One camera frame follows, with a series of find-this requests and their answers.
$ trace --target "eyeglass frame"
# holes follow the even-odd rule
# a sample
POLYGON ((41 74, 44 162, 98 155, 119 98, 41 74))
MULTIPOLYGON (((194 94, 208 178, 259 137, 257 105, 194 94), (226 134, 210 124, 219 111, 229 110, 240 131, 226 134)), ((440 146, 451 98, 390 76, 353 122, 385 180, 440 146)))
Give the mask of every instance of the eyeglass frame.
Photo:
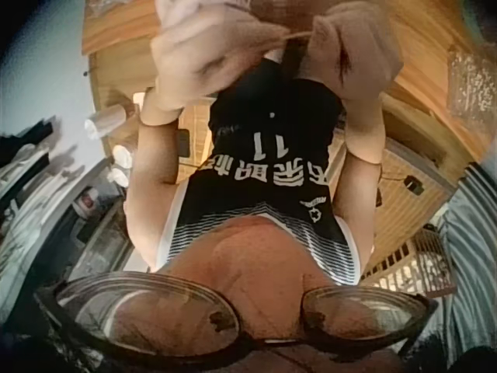
POLYGON ((160 277, 161 281, 175 281, 176 283, 184 284, 186 288, 194 287, 196 291, 200 291, 205 295, 215 296, 216 298, 222 300, 229 306, 233 316, 237 319, 238 324, 240 326, 238 330, 237 338, 230 343, 229 346, 220 349, 218 351, 214 351, 209 354, 202 354, 196 356, 188 356, 188 357, 174 357, 174 356, 165 356, 160 354, 146 354, 141 353, 135 350, 128 349, 126 347, 121 347, 112 342, 104 340, 100 337, 92 335, 90 332, 86 331, 83 327, 81 327, 67 312, 64 308, 58 303, 57 296, 64 290, 69 284, 74 284, 79 281, 91 281, 96 280, 100 277, 108 277, 109 275, 117 275, 119 272, 113 274, 100 274, 93 275, 89 277, 84 277, 82 279, 72 281, 68 283, 67 281, 62 281, 58 284, 51 285, 48 287, 41 287, 38 289, 34 298, 38 302, 41 310, 44 315, 48 318, 50 322, 50 326, 54 331, 59 334, 63 334, 66 338, 76 339, 78 342, 82 342, 89 348, 97 350, 105 357, 111 357, 113 359, 119 359, 123 361, 128 361, 131 364, 135 364, 144 368, 150 369, 175 369, 175 371, 191 371, 191 369, 196 369, 198 371, 208 371, 218 368, 227 367, 231 364, 234 364, 237 361, 242 360, 244 357, 247 357, 251 352, 261 351, 261 350, 269 350, 271 348, 276 347, 292 347, 292 346, 300 346, 307 345, 313 347, 316 350, 319 350, 324 353, 334 354, 337 357, 332 360, 337 362, 353 362, 361 360, 367 355, 382 350, 384 348, 390 347, 399 343, 403 340, 406 340, 402 348, 398 352, 399 357, 404 357, 409 350, 412 348, 414 343, 419 338, 420 334, 426 327, 429 319, 436 311, 438 307, 438 303, 432 299, 424 297, 422 295, 410 295, 406 293, 400 293, 404 296, 411 298, 414 301, 422 303, 426 307, 425 314, 411 324, 407 324, 407 326, 403 329, 396 330, 394 332, 389 333, 386 336, 379 337, 375 340, 351 340, 338 336, 332 336, 326 333, 324 330, 319 328, 313 328, 309 325, 307 317, 304 314, 303 305, 304 299, 307 295, 315 291, 324 291, 329 289, 330 291, 340 291, 340 289, 357 289, 364 288, 370 289, 371 291, 376 291, 377 293, 383 294, 397 294, 394 291, 389 291, 381 288, 375 287, 361 287, 357 285, 353 286, 339 286, 337 288, 332 287, 323 287, 317 288, 310 291, 306 291, 302 296, 301 301, 301 315, 300 322, 303 326, 303 331, 305 338, 304 339, 264 339, 257 340, 254 339, 250 334, 245 332, 242 327, 242 319, 238 313, 238 310, 218 291, 209 289, 203 285, 194 283, 192 281, 186 281, 183 279, 179 279, 177 277, 165 276, 165 275, 157 275, 157 274, 142 274, 142 273, 133 273, 126 272, 127 276, 139 276, 143 278, 150 277, 160 277))

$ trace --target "eyeglasses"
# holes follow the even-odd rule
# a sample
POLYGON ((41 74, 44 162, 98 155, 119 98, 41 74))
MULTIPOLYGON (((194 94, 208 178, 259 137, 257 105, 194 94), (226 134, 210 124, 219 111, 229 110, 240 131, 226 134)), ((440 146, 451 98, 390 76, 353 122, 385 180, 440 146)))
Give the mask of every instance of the eyeglasses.
POLYGON ((222 368, 254 350, 301 344, 345 362, 406 340, 398 352, 404 356, 438 306, 380 288, 319 288, 302 298, 301 338, 257 340, 223 295, 170 276, 96 275, 41 288, 35 298, 66 340, 111 359, 174 371, 222 368), (337 322, 344 315, 354 321, 337 322))

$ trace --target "thin stick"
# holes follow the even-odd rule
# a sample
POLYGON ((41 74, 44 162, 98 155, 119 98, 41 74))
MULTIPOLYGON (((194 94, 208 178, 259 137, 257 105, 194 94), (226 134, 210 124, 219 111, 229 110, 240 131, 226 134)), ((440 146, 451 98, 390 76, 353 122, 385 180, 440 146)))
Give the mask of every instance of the thin stick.
POLYGON ((290 35, 286 35, 282 37, 281 40, 290 40, 290 39, 300 39, 300 38, 308 38, 311 37, 312 31, 302 31, 300 33, 291 33, 290 35))

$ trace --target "hand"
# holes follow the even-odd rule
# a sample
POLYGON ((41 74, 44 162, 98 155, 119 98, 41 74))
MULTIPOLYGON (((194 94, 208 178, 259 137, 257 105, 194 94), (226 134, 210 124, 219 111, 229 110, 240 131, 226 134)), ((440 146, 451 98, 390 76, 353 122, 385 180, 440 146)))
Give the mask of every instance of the hand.
MULTIPOLYGON (((183 6, 184 1, 175 5, 183 6)), ((267 51, 282 47, 282 37, 289 33, 282 26, 261 23, 226 5, 200 7, 193 14, 189 6, 189 13, 180 19, 178 11, 170 9, 174 22, 163 19, 171 26, 151 42, 158 70, 151 101, 159 110, 177 117, 188 103, 233 84, 267 51)))
POLYGON ((300 77, 325 84, 341 99, 376 99, 403 65, 381 8, 347 2, 315 17, 300 77))

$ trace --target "person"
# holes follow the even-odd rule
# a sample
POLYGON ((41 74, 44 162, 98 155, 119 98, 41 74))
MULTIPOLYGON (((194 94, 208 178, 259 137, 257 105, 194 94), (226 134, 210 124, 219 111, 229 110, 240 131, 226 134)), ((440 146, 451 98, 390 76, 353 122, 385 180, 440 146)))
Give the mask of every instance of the person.
MULTIPOLYGON (((141 111, 125 203, 128 232, 153 281, 163 276, 215 292, 254 340, 296 340, 304 295, 358 284, 370 258, 385 144, 379 96, 400 72, 401 55, 381 9, 349 2, 315 17, 300 70, 288 79, 277 52, 287 28, 237 7, 195 3, 175 2, 151 42, 158 78, 141 111), (178 118, 186 105, 217 92, 209 123, 213 154, 176 185, 178 118), (343 108, 347 152, 332 200, 328 147, 343 108)), ((178 354, 211 352, 206 341, 213 330, 194 321, 205 312, 185 298, 135 292, 114 311, 126 327, 115 322, 106 334, 130 344, 135 329, 143 348, 158 343, 178 354), (190 322, 176 322, 185 318, 190 322)), ((335 333, 365 337, 378 328, 355 302, 330 307, 335 333)), ((220 326, 223 312, 205 314, 218 332, 236 324, 220 326)), ((312 348, 281 348, 234 366, 337 369, 312 348)), ((339 369, 400 371, 401 362, 381 349, 339 369)))

